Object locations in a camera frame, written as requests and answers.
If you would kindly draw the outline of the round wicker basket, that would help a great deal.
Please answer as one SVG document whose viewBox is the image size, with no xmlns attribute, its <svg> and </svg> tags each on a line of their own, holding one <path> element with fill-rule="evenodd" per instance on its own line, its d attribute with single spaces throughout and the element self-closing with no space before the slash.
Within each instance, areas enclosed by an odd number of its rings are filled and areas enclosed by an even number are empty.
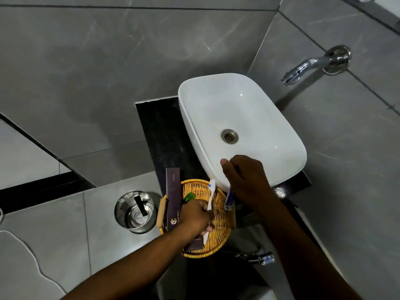
<svg viewBox="0 0 400 300">
<path fill-rule="evenodd" d="M 181 182 L 182 196 L 193 192 L 196 199 L 208 203 L 211 191 L 208 188 L 209 181 L 201 179 L 189 179 Z M 209 233 L 208 240 L 203 252 L 197 254 L 182 253 L 186 258 L 199 259 L 206 258 L 216 253 L 228 240 L 231 233 L 231 220 L 227 211 L 224 210 L 226 195 L 216 186 L 212 200 L 212 210 L 217 210 L 216 217 L 212 220 L 213 231 Z"/>
</svg>

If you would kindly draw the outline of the black item in bin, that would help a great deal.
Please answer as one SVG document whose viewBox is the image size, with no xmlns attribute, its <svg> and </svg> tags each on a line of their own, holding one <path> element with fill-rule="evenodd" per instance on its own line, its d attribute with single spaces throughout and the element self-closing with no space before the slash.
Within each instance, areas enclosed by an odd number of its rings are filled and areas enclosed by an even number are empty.
<svg viewBox="0 0 400 300">
<path fill-rule="evenodd" d="M 148 215 L 148 212 L 147 212 L 147 210 L 145 209 L 145 206 L 144 206 L 144 203 L 143 203 L 143 201 L 142 201 L 141 196 L 140 196 L 140 195 L 134 195 L 134 200 L 135 200 L 135 202 L 136 202 L 136 204 L 137 204 L 137 207 L 139 208 L 139 210 L 140 210 L 142 216 L 143 216 L 143 217 L 147 216 L 147 215 Z"/>
</svg>

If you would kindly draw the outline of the chrome angle valve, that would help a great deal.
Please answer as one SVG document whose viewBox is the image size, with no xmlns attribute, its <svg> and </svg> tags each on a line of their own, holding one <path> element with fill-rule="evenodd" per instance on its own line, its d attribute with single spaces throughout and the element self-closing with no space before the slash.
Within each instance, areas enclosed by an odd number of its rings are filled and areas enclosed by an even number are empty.
<svg viewBox="0 0 400 300">
<path fill-rule="evenodd" d="M 275 263 L 275 257 L 271 251 L 265 251 L 263 249 L 259 249 L 250 253 L 236 253 L 234 254 L 235 258 L 240 258 L 250 264 L 259 264 L 262 266 Z"/>
</svg>

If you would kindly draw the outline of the long dark purple box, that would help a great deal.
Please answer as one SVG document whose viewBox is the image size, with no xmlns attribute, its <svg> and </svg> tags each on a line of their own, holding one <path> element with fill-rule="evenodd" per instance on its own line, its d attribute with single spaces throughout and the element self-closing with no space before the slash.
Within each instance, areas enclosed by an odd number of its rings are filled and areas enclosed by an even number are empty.
<svg viewBox="0 0 400 300">
<path fill-rule="evenodd" d="M 182 191 L 179 168 L 166 168 L 166 198 L 166 230 L 171 232 L 179 223 L 181 215 Z"/>
</svg>

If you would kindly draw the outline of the white ceramic sink basin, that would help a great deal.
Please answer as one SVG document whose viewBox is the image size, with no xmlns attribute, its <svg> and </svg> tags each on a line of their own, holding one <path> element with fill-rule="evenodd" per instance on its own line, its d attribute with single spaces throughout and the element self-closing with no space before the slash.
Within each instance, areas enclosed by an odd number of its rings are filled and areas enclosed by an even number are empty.
<svg viewBox="0 0 400 300">
<path fill-rule="evenodd" d="M 206 75 L 184 81 L 178 102 L 194 151 L 211 180 L 229 190 L 220 160 L 246 155 L 260 161 L 270 186 L 300 173 L 307 161 L 306 148 L 287 119 L 259 85 L 234 73 Z M 239 140 L 227 144 L 225 129 Z"/>
</svg>

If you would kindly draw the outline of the person's left hand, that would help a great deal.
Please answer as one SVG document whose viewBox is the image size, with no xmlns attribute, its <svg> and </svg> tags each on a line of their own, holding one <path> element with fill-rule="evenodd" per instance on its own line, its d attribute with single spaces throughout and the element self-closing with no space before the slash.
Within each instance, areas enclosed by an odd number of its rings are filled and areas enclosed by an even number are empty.
<svg viewBox="0 0 400 300">
<path fill-rule="evenodd" d="M 192 242 L 197 236 L 213 231 L 212 220 L 206 220 L 205 211 L 207 203 L 203 200 L 193 199 L 182 207 L 178 231 L 182 234 L 186 245 Z"/>
</svg>

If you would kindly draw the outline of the person's left forearm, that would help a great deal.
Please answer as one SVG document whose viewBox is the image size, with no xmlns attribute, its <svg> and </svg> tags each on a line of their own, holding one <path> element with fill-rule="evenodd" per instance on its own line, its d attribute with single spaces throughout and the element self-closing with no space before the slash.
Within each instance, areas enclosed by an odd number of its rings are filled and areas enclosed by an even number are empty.
<svg viewBox="0 0 400 300">
<path fill-rule="evenodd" d="M 122 300 L 157 281 L 197 235 L 182 226 L 95 273 L 61 300 Z"/>
</svg>

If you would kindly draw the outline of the short dark purple box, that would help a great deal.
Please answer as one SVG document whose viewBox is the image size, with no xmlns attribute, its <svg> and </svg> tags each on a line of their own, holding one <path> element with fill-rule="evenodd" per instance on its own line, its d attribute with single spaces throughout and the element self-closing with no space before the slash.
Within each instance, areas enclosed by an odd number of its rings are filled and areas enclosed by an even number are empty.
<svg viewBox="0 0 400 300">
<path fill-rule="evenodd" d="M 197 236 L 192 242 L 184 247 L 183 252 L 189 254 L 197 254 L 204 250 L 204 236 Z"/>
</svg>

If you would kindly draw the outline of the steel waste bin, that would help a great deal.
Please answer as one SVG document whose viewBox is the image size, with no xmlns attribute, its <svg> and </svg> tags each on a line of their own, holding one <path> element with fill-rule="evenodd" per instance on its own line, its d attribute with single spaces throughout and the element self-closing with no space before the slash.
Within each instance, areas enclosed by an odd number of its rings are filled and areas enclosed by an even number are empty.
<svg viewBox="0 0 400 300">
<path fill-rule="evenodd" d="M 143 217 L 134 200 L 134 195 L 140 195 L 148 215 Z M 156 225 L 157 208 L 149 193 L 142 190 L 132 190 L 122 195 L 114 207 L 117 223 L 124 229 L 144 234 Z"/>
</svg>

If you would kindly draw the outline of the chrome wall faucet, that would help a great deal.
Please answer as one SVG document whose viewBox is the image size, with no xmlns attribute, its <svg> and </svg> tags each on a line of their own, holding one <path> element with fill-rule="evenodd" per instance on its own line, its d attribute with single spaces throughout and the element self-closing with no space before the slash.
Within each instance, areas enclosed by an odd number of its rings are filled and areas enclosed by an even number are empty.
<svg viewBox="0 0 400 300">
<path fill-rule="evenodd" d="M 281 82 L 286 87 L 293 85 L 306 72 L 314 69 L 322 69 L 326 75 L 338 75 L 348 69 L 352 56 L 349 47 L 336 45 L 328 49 L 322 57 L 307 59 L 295 68 L 287 71 Z"/>
</svg>

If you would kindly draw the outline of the white blue toothpaste tube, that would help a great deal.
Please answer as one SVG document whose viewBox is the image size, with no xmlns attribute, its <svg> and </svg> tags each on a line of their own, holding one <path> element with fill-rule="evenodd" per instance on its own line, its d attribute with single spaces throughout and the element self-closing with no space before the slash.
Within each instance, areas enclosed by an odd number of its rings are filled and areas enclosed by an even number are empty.
<svg viewBox="0 0 400 300">
<path fill-rule="evenodd" d="M 235 199 L 236 199 L 236 194 L 232 190 L 232 186 L 229 186 L 229 190 L 227 192 L 225 203 L 224 203 L 225 211 L 231 211 L 233 209 L 234 204 L 235 204 Z"/>
</svg>

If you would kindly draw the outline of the metal sink drain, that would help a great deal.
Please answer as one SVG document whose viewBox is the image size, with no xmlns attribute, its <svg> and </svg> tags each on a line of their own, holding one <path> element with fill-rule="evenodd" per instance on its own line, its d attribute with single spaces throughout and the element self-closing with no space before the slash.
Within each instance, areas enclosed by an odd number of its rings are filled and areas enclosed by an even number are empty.
<svg viewBox="0 0 400 300">
<path fill-rule="evenodd" d="M 221 132 L 221 139 L 227 144 L 235 144 L 239 140 L 238 134 L 232 129 L 225 129 Z"/>
</svg>

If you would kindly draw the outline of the person's right forearm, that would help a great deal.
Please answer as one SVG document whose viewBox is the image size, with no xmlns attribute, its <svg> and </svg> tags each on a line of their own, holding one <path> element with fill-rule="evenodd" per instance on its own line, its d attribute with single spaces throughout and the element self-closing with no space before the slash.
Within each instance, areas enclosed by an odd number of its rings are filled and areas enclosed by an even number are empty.
<svg viewBox="0 0 400 300">
<path fill-rule="evenodd" d="M 362 300 L 273 193 L 255 197 L 296 300 Z"/>
</svg>

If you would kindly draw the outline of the person's right hand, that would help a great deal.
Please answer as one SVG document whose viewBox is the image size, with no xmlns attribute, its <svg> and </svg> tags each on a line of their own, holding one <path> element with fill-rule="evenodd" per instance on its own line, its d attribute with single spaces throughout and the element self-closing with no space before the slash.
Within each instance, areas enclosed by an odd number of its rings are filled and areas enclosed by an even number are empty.
<svg viewBox="0 0 400 300">
<path fill-rule="evenodd" d="M 241 202 L 262 214 L 274 197 L 262 163 L 245 155 L 235 155 L 229 161 L 238 172 L 238 183 L 232 190 Z"/>
</svg>

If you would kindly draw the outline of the white toothbrush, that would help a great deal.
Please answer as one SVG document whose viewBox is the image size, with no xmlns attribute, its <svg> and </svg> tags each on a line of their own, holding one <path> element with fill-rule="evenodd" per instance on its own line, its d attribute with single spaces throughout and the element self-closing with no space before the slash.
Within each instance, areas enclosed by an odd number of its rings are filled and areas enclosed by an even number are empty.
<svg viewBox="0 0 400 300">
<path fill-rule="evenodd" d="M 209 198 L 209 200 L 208 200 L 207 211 L 209 211 L 209 210 L 212 209 L 213 196 L 214 196 L 214 192 L 215 192 L 215 190 L 216 190 L 216 182 L 215 182 L 215 180 L 210 180 L 210 182 L 209 182 L 209 184 L 208 184 L 208 188 L 209 188 L 209 190 L 211 191 L 211 196 L 210 196 L 210 198 Z M 206 231 L 206 233 L 205 233 L 204 236 L 203 236 L 203 245 L 204 245 L 204 246 L 205 246 L 206 243 L 207 243 L 208 235 L 209 235 L 209 232 Z"/>
</svg>

